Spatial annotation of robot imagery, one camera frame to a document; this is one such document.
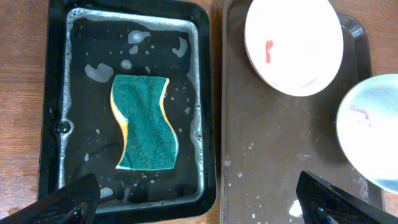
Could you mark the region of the green yellow sponge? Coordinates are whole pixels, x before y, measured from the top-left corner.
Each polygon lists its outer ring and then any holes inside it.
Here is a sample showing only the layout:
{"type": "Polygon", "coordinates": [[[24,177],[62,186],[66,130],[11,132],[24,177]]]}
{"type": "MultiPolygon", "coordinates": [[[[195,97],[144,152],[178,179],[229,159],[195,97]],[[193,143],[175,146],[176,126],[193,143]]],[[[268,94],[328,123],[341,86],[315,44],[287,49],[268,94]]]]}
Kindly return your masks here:
{"type": "Polygon", "coordinates": [[[123,152],[117,169],[169,170],[178,156],[178,137],[165,112],[169,79],[116,75],[111,111],[121,128],[123,152]]]}

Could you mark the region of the black soapy water tray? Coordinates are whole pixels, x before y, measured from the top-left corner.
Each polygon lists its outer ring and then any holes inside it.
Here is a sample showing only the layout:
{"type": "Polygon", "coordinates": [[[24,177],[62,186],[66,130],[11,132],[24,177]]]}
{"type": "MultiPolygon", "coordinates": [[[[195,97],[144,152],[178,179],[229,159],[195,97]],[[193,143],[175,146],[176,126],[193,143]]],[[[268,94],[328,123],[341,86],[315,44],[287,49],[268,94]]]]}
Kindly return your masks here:
{"type": "Polygon", "coordinates": [[[96,177],[96,223],[216,201],[210,25],[185,1],[50,1],[37,195],[96,177]]]}

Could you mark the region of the brown serving tray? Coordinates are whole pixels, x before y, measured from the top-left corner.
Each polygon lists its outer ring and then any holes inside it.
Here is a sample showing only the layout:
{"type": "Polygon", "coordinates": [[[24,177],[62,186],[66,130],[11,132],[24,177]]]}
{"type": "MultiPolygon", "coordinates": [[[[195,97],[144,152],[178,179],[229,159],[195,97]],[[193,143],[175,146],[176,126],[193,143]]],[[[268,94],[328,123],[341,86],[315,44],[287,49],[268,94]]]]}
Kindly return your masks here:
{"type": "Polygon", "coordinates": [[[371,76],[364,28],[340,14],[344,53],[336,78],[316,95],[289,96],[262,81],[248,59],[250,4],[223,7],[221,223],[302,223],[296,186],[304,170],[383,209],[382,190],[347,160],[335,129],[341,99],[371,76]]]}

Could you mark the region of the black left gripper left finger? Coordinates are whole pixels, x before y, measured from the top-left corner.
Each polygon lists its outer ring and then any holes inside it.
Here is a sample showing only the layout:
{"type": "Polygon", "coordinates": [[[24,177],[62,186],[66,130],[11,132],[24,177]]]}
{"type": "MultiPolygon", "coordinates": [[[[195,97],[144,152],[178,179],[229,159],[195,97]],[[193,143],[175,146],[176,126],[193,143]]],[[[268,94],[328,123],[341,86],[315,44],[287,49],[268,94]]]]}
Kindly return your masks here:
{"type": "Polygon", "coordinates": [[[1,223],[81,223],[90,224],[100,200],[94,174],[62,187],[35,203],[1,220],[1,223]]]}

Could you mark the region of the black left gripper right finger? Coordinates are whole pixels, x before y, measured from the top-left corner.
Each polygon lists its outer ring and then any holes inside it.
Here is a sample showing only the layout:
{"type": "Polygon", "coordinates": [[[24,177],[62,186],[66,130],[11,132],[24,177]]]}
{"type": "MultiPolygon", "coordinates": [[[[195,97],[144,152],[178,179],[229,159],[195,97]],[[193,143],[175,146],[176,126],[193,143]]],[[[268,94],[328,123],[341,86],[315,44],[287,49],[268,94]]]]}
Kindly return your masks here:
{"type": "Polygon", "coordinates": [[[300,173],[296,194],[305,224],[397,224],[397,217],[311,172],[300,173]]]}

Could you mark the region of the pink plate with red stain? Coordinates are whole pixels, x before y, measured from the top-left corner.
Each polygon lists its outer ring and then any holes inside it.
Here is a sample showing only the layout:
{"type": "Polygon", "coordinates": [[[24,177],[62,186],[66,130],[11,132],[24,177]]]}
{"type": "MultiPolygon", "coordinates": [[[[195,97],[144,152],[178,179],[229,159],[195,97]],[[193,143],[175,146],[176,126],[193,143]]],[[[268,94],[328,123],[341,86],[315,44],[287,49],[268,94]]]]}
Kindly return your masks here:
{"type": "Polygon", "coordinates": [[[328,0],[253,0],[244,43],[257,74],[274,89],[310,96],[336,77],[343,32],[328,0]]]}

